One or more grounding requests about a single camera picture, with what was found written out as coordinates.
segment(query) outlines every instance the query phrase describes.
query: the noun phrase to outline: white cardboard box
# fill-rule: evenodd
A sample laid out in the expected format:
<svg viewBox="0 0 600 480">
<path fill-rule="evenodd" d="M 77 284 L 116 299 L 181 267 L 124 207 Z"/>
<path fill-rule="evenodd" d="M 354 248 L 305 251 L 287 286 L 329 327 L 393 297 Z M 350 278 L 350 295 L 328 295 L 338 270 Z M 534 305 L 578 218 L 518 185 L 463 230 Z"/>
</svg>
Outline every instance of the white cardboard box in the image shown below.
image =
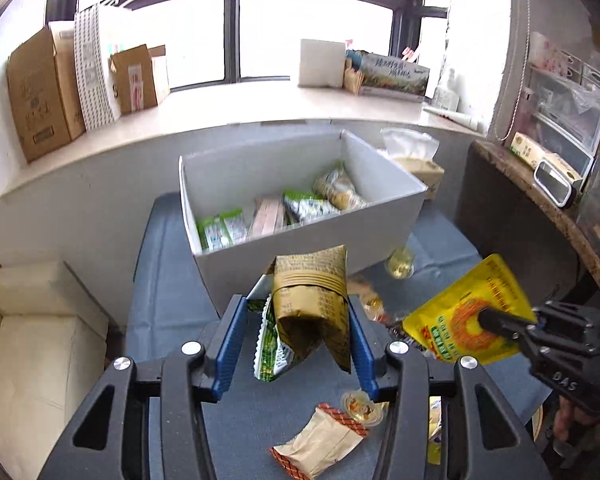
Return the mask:
<svg viewBox="0 0 600 480">
<path fill-rule="evenodd" d="M 217 251 L 203 251 L 196 218 L 235 209 L 285 189 L 311 190 L 338 160 L 371 205 Z M 247 294 L 279 254 L 303 254 L 344 244 L 347 272 L 389 256 L 404 244 L 427 187 L 349 132 L 290 134 L 275 140 L 180 157 L 180 196 L 189 245 L 220 314 L 233 294 Z"/>
</svg>

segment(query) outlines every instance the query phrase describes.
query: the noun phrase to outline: white paper bag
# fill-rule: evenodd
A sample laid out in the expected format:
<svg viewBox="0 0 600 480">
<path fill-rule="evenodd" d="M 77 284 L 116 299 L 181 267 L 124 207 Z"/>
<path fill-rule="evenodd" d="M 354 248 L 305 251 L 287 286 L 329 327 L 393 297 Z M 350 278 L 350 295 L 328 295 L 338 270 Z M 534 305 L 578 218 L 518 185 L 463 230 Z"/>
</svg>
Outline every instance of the white paper bag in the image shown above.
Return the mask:
<svg viewBox="0 0 600 480">
<path fill-rule="evenodd" d="M 80 106 L 87 130 L 114 122 L 120 117 L 120 104 L 109 57 L 138 46 L 132 11 L 96 4 L 75 15 L 75 72 Z"/>
</svg>

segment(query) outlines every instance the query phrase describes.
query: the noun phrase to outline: cardboard box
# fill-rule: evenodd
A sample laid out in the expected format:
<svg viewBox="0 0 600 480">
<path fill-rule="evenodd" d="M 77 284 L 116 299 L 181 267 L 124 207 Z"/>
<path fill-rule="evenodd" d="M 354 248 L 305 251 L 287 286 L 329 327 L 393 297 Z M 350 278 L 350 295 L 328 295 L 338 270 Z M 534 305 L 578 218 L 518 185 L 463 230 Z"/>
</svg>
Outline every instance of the cardboard box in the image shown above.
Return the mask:
<svg viewBox="0 0 600 480">
<path fill-rule="evenodd" d="M 370 205 L 217 251 L 203 251 L 196 219 L 253 203 L 285 189 L 311 190 L 314 180 L 344 161 Z M 219 313 L 233 294 L 247 294 L 279 254 L 344 244 L 349 274 L 387 258 L 405 243 L 426 186 L 349 132 L 293 134 L 180 157 L 182 212 L 193 256 Z"/>
<path fill-rule="evenodd" d="M 7 83 L 27 162 L 85 132 L 75 77 L 74 22 L 51 22 L 14 50 Z"/>
<path fill-rule="evenodd" d="M 409 158 L 406 156 L 397 156 L 392 158 L 400 164 L 403 169 L 409 171 L 413 176 L 418 178 L 423 184 L 429 188 L 425 200 L 431 200 L 435 197 L 442 182 L 442 177 L 445 176 L 445 170 L 437 165 L 433 160 L 422 160 L 420 158 Z"/>
<path fill-rule="evenodd" d="M 143 44 L 113 54 L 110 67 L 123 115 L 153 108 L 171 91 L 164 45 L 147 48 Z"/>
</svg>

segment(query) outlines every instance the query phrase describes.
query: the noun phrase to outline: bottle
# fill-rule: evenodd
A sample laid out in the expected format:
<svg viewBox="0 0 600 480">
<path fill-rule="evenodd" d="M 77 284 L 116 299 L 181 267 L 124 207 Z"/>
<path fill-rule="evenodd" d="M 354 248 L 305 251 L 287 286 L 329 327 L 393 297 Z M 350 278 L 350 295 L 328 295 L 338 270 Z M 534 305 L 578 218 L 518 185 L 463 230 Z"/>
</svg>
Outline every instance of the bottle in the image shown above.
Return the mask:
<svg viewBox="0 0 600 480">
<path fill-rule="evenodd" d="M 440 82 L 433 94 L 433 100 L 431 102 L 432 106 L 450 110 L 452 112 L 458 110 L 460 98 L 458 97 L 458 94 L 452 90 L 455 76 L 456 71 L 453 68 L 449 68 L 445 75 L 440 78 Z"/>
<path fill-rule="evenodd" d="M 416 255 L 407 246 L 396 249 L 385 261 L 389 275 L 396 280 L 403 280 L 410 277 L 414 271 L 414 261 Z"/>
</svg>

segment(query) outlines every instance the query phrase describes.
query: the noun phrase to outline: green snack bag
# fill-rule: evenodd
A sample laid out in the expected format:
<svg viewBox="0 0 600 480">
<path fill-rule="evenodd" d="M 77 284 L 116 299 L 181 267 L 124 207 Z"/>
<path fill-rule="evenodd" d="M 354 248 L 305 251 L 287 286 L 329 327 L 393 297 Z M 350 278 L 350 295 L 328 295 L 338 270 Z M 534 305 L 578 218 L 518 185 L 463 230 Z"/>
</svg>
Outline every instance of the green snack bag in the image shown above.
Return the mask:
<svg viewBox="0 0 600 480">
<path fill-rule="evenodd" d="M 273 302 L 269 295 L 262 311 L 262 323 L 253 362 L 253 375 L 256 379 L 270 383 L 298 362 L 299 359 L 296 358 L 294 351 L 280 341 Z"/>
<path fill-rule="evenodd" d="M 229 237 L 229 245 L 238 244 L 247 238 L 249 230 L 247 229 L 247 224 L 244 222 L 242 209 L 220 213 L 219 216 Z"/>
<path fill-rule="evenodd" d="M 319 195 L 290 189 L 285 191 L 283 203 L 289 216 L 300 224 L 315 221 L 322 216 L 340 213 L 339 209 Z"/>
<path fill-rule="evenodd" d="M 231 245 L 231 238 L 218 216 L 203 218 L 198 223 L 198 234 L 203 249 L 215 251 Z"/>
</svg>

